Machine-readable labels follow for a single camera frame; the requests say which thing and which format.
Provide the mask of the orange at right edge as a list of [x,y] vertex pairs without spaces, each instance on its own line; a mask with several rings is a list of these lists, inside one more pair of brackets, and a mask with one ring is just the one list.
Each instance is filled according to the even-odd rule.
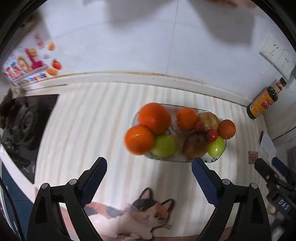
[[231,120],[223,120],[219,123],[218,126],[218,134],[225,140],[228,140],[234,137],[236,133],[236,126],[234,122]]

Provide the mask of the soy sauce bottle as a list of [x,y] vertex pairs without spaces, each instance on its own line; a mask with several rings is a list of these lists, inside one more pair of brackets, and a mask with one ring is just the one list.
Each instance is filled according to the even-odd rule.
[[280,80],[274,86],[268,86],[262,93],[247,106],[246,112],[248,116],[255,120],[263,112],[269,109],[277,100],[279,93],[287,85],[284,78]]

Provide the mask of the small brown label card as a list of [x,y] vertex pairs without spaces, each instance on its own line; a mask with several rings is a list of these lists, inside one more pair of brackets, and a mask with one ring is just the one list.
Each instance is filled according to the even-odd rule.
[[250,165],[254,164],[257,159],[258,159],[258,152],[254,152],[254,151],[248,152],[248,163]]

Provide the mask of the orange at front left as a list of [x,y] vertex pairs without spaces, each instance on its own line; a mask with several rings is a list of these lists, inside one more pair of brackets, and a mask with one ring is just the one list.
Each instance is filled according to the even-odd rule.
[[134,155],[144,155],[154,147],[154,135],[146,126],[133,126],[125,133],[125,146]]

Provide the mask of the orange in plate middle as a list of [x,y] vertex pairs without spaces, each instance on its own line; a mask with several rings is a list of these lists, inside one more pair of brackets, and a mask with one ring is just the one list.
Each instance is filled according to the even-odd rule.
[[198,122],[198,116],[192,108],[182,108],[177,112],[177,124],[183,131],[191,131]]

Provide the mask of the brownish apple front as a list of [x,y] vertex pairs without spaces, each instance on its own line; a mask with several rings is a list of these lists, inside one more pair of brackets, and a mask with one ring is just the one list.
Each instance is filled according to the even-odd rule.
[[183,143],[182,153],[188,159],[194,159],[204,156],[208,150],[208,142],[200,133],[188,135]]

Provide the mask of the green apple left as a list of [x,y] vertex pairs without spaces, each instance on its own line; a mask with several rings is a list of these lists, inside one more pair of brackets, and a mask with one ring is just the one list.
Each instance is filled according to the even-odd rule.
[[157,136],[154,142],[154,147],[151,150],[151,154],[158,158],[167,158],[175,154],[177,145],[175,138],[171,135]]

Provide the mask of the white oval fruit plate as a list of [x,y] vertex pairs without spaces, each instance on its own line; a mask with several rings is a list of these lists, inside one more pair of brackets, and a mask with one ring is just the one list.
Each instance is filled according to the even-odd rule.
[[[171,126],[168,128],[168,130],[165,132],[165,135],[170,135],[175,138],[176,142],[176,151],[173,155],[166,157],[166,158],[160,158],[158,156],[155,156],[151,151],[148,153],[145,153],[144,156],[150,159],[155,159],[155,160],[162,160],[162,161],[171,161],[171,162],[192,162],[192,160],[188,159],[183,153],[182,153],[182,148],[183,148],[183,143],[186,139],[186,137],[190,134],[193,133],[194,130],[190,132],[182,131],[179,129],[177,125],[177,112],[184,108],[185,106],[180,106],[180,105],[173,105],[173,104],[164,104],[161,103],[162,106],[170,113],[171,115]],[[197,115],[207,112],[207,113],[212,113],[208,110],[200,109],[200,108],[192,108]],[[134,115],[132,119],[131,126],[136,126],[139,125],[138,121],[138,114],[139,111]],[[224,142],[224,147],[222,149],[221,155],[218,157],[212,157],[208,153],[204,154],[204,156],[201,156],[200,158],[203,160],[205,163],[212,163],[217,161],[219,158],[222,157],[223,153],[226,150],[227,147],[227,140],[223,140]]]

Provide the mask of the green apple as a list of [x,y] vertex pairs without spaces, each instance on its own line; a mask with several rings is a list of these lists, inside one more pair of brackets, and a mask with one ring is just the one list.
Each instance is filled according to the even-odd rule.
[[171,135],[157,136],[154,142],[154,147],[151,150],[151,154],[158,158],[167,158],[175,154],[177,145],[175,138]]
[[208,144],[207,153],[211,157],[217,158],[217,157],[220,157],[222,155],[224,150],[225,150],[224,140],[222,139],[222,137],[219,136],[214,142],[210,142]]

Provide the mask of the reddish yellow apple back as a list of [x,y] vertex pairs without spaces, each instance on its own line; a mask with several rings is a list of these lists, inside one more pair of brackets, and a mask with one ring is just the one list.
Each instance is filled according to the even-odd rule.
[[211,112],[203,112],[198,115],[199,121],[204,125],[205,132],[209,130],[218,130],[219,119]]

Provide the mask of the white wall power socket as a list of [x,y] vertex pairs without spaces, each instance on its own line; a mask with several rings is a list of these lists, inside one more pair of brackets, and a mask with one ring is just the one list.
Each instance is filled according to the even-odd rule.
[[290,79],[295,63],[278,40],[269,35],[259,51],[286,80]]

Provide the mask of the white paper sheet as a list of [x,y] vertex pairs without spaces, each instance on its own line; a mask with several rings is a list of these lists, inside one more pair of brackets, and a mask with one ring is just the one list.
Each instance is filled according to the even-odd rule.
[[276,148],[270,136],[262,131],[259,137],[259,149],[261,156],[268,162],[272,162],[272,159],[276,156]]

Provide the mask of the large orange top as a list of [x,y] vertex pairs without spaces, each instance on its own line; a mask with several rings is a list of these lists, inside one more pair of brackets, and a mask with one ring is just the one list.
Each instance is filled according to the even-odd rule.
[[140,109],[138,122],[150,129],[154,135],[162,135],[171,126],[171,115],[163,105],[151,102]]

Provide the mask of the green apple right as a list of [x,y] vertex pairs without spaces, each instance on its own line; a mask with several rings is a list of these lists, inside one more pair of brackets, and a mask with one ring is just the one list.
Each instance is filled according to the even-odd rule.
[[225,150],[224,140],[222,139],[222,137],[219,136],[214,142],[210,142],[208,144],[207,153],[211,157],[217,158],[217,157],[220,157],[222,155],[224,150]]

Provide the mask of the small red fruit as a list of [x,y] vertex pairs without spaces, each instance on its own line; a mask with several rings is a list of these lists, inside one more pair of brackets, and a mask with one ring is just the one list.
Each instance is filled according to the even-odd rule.
[[207,133],[206,133],[206,140],[208,142],[215,142],[217,140],[217,138],[219,137],[219,134],[216,130],[209,130]]
[[197,133],[204,133],[205,132],[204,124],[201,121],[198,121],[194,127],[194,130]]

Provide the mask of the colourful wall sticker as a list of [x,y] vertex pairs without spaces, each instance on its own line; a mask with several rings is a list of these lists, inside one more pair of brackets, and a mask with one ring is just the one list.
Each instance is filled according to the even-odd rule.
[[14,87],[56,77],[63,69],[56,50],[48,34],[28,34],[5,59],[1,73]]

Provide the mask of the small red fruit lower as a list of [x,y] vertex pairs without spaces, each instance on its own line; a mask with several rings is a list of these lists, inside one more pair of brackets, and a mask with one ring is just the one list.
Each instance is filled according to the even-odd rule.
[[216,130],[209,130],[207,133],[206,133],[206,140],[208,142],[215,142],[217,140],[217,138],[219,137],[219,134]]

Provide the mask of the small red fruit upper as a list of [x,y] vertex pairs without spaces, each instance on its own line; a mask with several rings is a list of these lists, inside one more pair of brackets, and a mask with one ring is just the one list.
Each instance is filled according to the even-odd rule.
[[204,133],[205,132],[204,124],[201,121],[198,121],[194,127],[194,130],[197,133]]

